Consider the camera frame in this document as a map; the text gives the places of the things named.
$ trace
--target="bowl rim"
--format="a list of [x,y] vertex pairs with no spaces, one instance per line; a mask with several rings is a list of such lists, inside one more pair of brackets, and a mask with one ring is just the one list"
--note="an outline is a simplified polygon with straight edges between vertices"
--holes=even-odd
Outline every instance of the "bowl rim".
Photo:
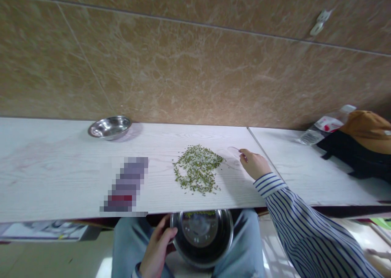
[[[224,250],[224,252],[221,254],[220,257],[218,257],[216,260],[212,261],[212,262],[209,262],[209,263],[205,263],[205,264],[199,264],[199,263],[196,263],[194,262],[193,260],[189,259],[187,257],[187,255],[182,251],[182,249],[179,248],[178,246],[178,242],[176,241],[176,237],[174,237],[173,239],[173,244],[175,246],[175,249],[178,251],[178,253],[181,255],[181,257],[186,261],[188,262],[189,264],[199,268],[199,269],[210,269],[214,266],[216,266],[228,253],[228,251],[231,249],[231,246],[232,246],[232,241],[233,241],[233,219],[232,219],[232,214],[231,214],[231,211],[229,209],[216,209],[215,211],[227,211],[228,212],[228,217],[229,217],[229,225],[230,225],[230,234],[229,234],[229,240],[228,240],[228,243],[227,243],[227,247],[226,249]],[[180,211],[180,212],[176,212],[176,213],[171,213],[171,216],[170,216],[170,227],[173,227],[174,225],[174,217],[176,215],[181,215],[181,214],[184,214],[186,211]]]
[[[121,131],[121,132],[119,132],[119,133],[116,133],[116,134],[113,134],[113,135],[110,135],[110,136],[96,136],[96,135],[93,135],[93,134],[91,133],[91,129],[92,129],[95,125],[99,124],[101,121],[106,120],[106,119],[110,119],[110,118],[118,118],[118,117],[124,118],[124,119],[126,119],[126,120],[129,121],[129,126],[127,126],[126,129],[124,129],[123,131]],[[87,130],[87,132],[88,132],[88,134],[89,134],[91,137],[93,137],[93,138],[102,138],[102,139],[104,139],[104,138],[110,138],[110,137],[119,135],[119,134],[121,134],[121,133],[127,131],[127,130],[130,128],[131,125],[132,125],[132,121],[130,120],[130,118],[128,118],[128,117],[126,117],[126,116],[123,116],[123,115],[109,116],[109,117],[100,119],[100,120],[98,120],[98,121],[95,121],[93,124],[90,125],[90,127],[89,127],[88,130]]]

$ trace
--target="tile seam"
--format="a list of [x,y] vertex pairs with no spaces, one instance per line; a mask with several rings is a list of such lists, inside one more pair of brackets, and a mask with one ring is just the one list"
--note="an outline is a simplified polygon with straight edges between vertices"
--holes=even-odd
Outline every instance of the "tile seam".
[[72,2],[72,1],[62,1],[62,0],[40,0],[40,1],[54,2],[54,3],[57,3],[58,5],[65,4],[65,5],[78,6],[78,7],[84,7],[84,8],[89,8],[89,9],[97,9],[97,10],[103,10],[103,11],[109,11],[109,12],[123,13],[123,14],[132,15],[132,16],[139,16],[139,17],[144,17],[144,18],[164,20],[164,21],[168,21],[168,22],[176,22],[176,23],[182,23],[182,24],[190,24],[190,25],[200,26],[200,27],[205,27],[205,28],[213,28],[213,29],[218,29],[218,30],[223,30],[223,31],[232,31],[232,32],[243,33],[243,34],[248,34],[248,35],[255,35],[255,36],[260,36],[260,37],[275,38],[275,39],[287,40],[287,41],[291,41],[291,42],[300,42],[300,43],[304,43],[304,44],[330,47],[330,48],[334,48],[334,49],[343,49],[343,50],[358,52],[358,53],[391,57],[391,54],[382,53],[382,52],[361,50],[361,49],[351,48],[351,47],[346,47],[346,46],[321,43],[321,42],[314,42],[314,41],[284,37],[284,36],[273,35],[273,34],[258,33],[258,32],[240,30],[240,29],[229,28],[229,27],[224,27],[224,26],[209,25],[209,24],[204,24],[204,23],[199,23],[199,22],[190,22],[190,21],[186,21],[186,20],[178,20],[178,19],[166,18],[166,17],[162,17],[162,16],[149,15],[146,13],[136,13],[136,12],[126,11],[126,10],[122,10],[122,9],[113,9],[113,8],[99,6],[99,5],[90,5],[90,4],[77,3],[77,2]]
[[90,61],[88,60],[88,58],[87,58],[87,56],[86,56],[86,54],[85,54],[85,52],[84,52],[83,47],[82,47],[81,44],[79,43],[79,40],[77,39],[77,37],[76,37],[76,35],[75,35],[75,33],[74,33],[72,27],[70,26],[70,24],[69,24],[69,22],[68,22],[68,20],[67,20],[67,18],[66,18],[66,16],[65,16],[65,14],[64,14],[64,12],[63,12],[61,6],[60,6],[60,4],[57,3],[57,6],[58,6],[58,9],[60,10],[61,15],[62,15],[62,17],[64,18],[66,24],[68,25],[68,28],[69,28],[70,32],[72,33],[73,38],[75,39],[77,45],[79,46],[79,49],[80,49],[81,53],[83,54],[83,57],[84,57],[85,61],[87,62],[89,68],[91,69],[91,71],[92,71],[92,73],[93,73],[93,75],[94,75],[94,77],[95,77],[96,82],[98,83],[99,87],[101,88],[101,91],[102,91],[103,94],[105,95],[105,98],[106,98],[106,100],[107,100],[107,102],[108,102],[108,104],[109,104],[111,110],[113,111],[113,113],[115,113],[115,110],[114,110],[113,106],[111,105],[111,102],[110,102],[110,100],[109,100],[109,98],[108,98],[108,96],[107,96],[107,94],[106,94],[106,92],[105,92],[103,86],[101,85],[101,82],[100,82],[99,79],[98,79],[98,76],[96,75],[94,69],[92,68],[92,66],[91,66],[91,64],[90,64]]

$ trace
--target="finger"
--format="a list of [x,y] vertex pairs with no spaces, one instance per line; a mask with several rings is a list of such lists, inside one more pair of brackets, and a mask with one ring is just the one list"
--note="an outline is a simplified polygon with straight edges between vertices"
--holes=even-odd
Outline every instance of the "finger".
[[248,157],[251,154],[251,152],[247,149],[240,149],[239,152],[243,153],[246,157]]
[[174,251],[176,251],[176,248],[175,248],[174,244],[173,243],[169,244],[167,246],[167,249],[166,249],[166,255],[168,255],[168,254],[170,254],[170,253],[172,253]]
[[248,159],[247,159],[246,155],[244,155],[243,153],[241,155],[243,155],[243,157],[246,160],[246,162],[248,162]]
[[151,235],[151,240],[159,239],[166,227],[166,223],[169,223],[170,216],[171,214],[167,214],[160,220],[158,226],[156,226],[154,232]]
[[242,165],[245,165],[247,162],[248,162],[248,161],[247,161],[246,156],[245,156],[244,154],[240,154],[240,163],[241,163]]
[[170,242],[171,239],[173,239],[176,236],[176,233],[178,232],[178,228],[167,228],[163,235],[162,238],[159,240],[160,246],[167,247],[168,243]]
[[160,220],[160,222],[159,222],[159,224],[158,224],[158,227],[161,228],[161,229],[163,229],[163,228],[166,226],[167,222],[170,221],[170,216],[171,216],[171,214],[165,215],[165,216]]

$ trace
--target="metal bowl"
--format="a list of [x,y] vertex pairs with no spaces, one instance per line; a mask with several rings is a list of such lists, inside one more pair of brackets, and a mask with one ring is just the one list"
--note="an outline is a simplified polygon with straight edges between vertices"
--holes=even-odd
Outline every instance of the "metal bowl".
[[176,250],[189,264],[208,269],[219,263],[228,253],[233,239],[233,222],[229,210],[215,210],[215,214],[185,212],[171,214],[170,226],[177,227],[173,242]]
[[108,117],[91,124],[88,134],[94,138],[117,140],[126,135],[131,124],[125,116]]

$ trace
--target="bottle label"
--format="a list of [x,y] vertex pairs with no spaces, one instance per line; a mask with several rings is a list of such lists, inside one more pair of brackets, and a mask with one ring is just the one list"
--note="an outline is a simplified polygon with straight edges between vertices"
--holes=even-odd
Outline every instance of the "bottle label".
[[335,132],[337,129],[343,126],[343,122],[330,116],[323,116],[315,123],[315,126],[323,131]]

